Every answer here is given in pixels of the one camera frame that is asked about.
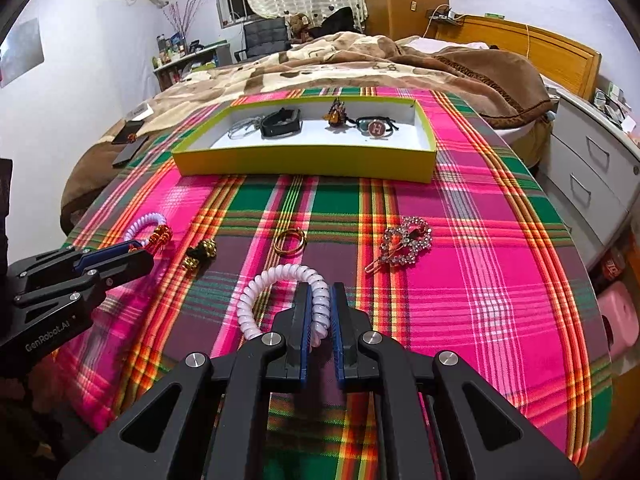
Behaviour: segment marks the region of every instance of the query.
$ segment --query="yellow box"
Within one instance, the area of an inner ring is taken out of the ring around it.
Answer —
[[[340,100],[345,103],[347,113],[352,118],[388,116],[393,119],[394,116],[402,116],[404,123],[396,121],[400,130],[388,139],[373,139],[364,136],[356,128],[336,130],[329,128],[326,121],[320,123],[334,98],[311,96],[223,105],[219,113],[176,146],[172,151],[174,161],[184,176],[318,174],[423,183],[431,181],[436,141],[431,124],[417,100],[341,96]],[[242,142],[228,140],[226,132],[231,124],[282,107],[300,108],[303,119],[300,134],[285,139],[265,140],[260,132],[255,132],[241,139]]]

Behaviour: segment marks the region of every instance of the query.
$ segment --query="wooden headboard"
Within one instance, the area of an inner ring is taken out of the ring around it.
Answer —
[[[481,16],[465,16],[459,23],[461,27],[439,23],[436,39],[455,43],[483,41],[523,56],[529,49],[529,60],[541,74],[584,99],[593,98],[602,56],[592,48],[530,25],[527,33],[527,25],[522,23]]]

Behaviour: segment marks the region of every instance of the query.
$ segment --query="white spiral hair tie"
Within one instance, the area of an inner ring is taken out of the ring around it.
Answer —
[[[270,285],[280,280],[307,282],[311,286],[311,346],[313,348],[320,345],[320,341],[329,333],[330,321],[330,297],[329,286],[324,278],[315,270],[309,269],[306,265],[285,264],[271,269],[264,270],[258,274],[246,286],[238,301],[238,325],[242,330],[242,335],[246,339],[253,339],[262,335],[254,319],[252,309],[255,300],[260,293]]]
[[[130,225],[124,233],[124,241],[129,242],[136,237],[136,235],[149,225],[166,225],[166,218],[160,213],[148,213],[138,218],[133,224]],[[143,247],[149,243],[149,239],[139,240]]]

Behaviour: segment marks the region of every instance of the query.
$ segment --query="black watch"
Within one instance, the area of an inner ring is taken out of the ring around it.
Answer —
[[[279,139],[289,137],[300,131],[300,109],[287,110],[281,108],[279,112],[267,115],[260,122],[263,139]]]

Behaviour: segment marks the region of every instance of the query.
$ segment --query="pink stool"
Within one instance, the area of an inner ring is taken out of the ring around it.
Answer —
[[[614,360],[638,339],[638,314],[631,295],[622,282],[613,283],[598,296],[598,307],[607,332],[609,354]]]

